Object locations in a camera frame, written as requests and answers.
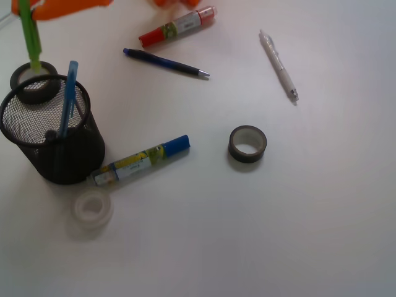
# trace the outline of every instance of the white pen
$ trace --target white pen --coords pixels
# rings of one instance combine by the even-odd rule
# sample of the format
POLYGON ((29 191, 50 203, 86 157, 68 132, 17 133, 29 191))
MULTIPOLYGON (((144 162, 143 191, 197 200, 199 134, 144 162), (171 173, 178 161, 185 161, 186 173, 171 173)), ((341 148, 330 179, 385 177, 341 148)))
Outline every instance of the white pen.
POLYGON ((295 101, 298 101, 297 89, 293 84, 293 82, 291 81, 289 73, 287 73, 285 67, 283 66, 282 62, 279 59, 279 54, 275 49, 275 45, 272 41, 271 36, 266 34, 263 30, 260 30, 260 39, 261 39, 261 43, 265 48, 265 51, 268 54, 268 57, 270 58, 273 66, 275 67, 275 70, 278 71, 279 79, 281 83, 283 84, 287 92, 289 92, 288 95, 291 95, 295 101))

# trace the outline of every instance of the blue cap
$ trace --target blue cap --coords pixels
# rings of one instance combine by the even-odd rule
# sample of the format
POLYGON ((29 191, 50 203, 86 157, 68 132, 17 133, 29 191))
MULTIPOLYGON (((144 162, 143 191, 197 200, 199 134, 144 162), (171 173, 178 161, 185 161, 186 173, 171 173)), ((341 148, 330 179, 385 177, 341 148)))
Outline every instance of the blue cap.
POLYGON ((162 144, 162 146, 165 150, 166 156, 170 158, 173 155, 176 155, 177 153, 188 149, 190 147, 190 141, 188 140, 188 136, 184 135, 182 137, 164 143, 162 144))

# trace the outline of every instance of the black mesh pen holder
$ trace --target black mesh pen holder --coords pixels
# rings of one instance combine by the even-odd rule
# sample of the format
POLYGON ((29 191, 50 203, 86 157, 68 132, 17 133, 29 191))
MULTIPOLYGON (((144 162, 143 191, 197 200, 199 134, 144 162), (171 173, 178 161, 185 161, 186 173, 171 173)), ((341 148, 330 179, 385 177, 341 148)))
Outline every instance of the black mesh pen holder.
POLYGON ((18 145, 36 170, 56 184, 75 184, 100 167, 105 143, 90 110, 84 87, 76 82, 76 103, 65 138, 59 136, 67 77, 41 75, 22 82, 0 107, 0 130, 18 145), (59 82, 59 92, 40 104, 22 103, 18 94, 59 82))

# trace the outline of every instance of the pen tip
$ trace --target pen tip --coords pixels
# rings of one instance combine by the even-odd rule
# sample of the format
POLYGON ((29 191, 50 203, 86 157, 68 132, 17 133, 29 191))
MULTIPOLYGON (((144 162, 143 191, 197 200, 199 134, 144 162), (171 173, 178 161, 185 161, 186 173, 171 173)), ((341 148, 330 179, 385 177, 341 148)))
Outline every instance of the pen tip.
POLYGON ((198 72, 198 76, 210 76, 210 74, 209 74, 208 72, 205 72, 205 71, 200 70, 200 71, 198 72))

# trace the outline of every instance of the blue ballpoint pen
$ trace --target blue ballpoint pen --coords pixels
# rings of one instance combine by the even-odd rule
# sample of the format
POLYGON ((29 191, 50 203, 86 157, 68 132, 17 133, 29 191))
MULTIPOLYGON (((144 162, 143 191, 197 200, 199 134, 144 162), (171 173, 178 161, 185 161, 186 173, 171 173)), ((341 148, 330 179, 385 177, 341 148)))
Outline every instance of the blue ballpoint pen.
POLYGON ((195 75, 195 76, 210 76, 209 73, 199 70, 198 68, 194 68, 185 64, 181 64, 179 62, 167 60, 164 58, 160 58, 157 56, 154 56, 153 54, 147 53, 145 51, 141 51, 138 49, 127 49, 124 48, 124 53, 132 58, 146 61, 152 64, 156 64, 165 68, 169 68, 175 71, 183 72, 186 74, 190 75, 195 75))
POLYGON ((69 117, 73 117, 75 105, 75 79, 77 77, 77 68, 79 63, 70 61, 69 72, 67 73, 66 87, 64 91, 64 103, 62 110, 61 125, 59 127, 59 135, 65 138, 67 135, 67 128, 69 127, 69 117))

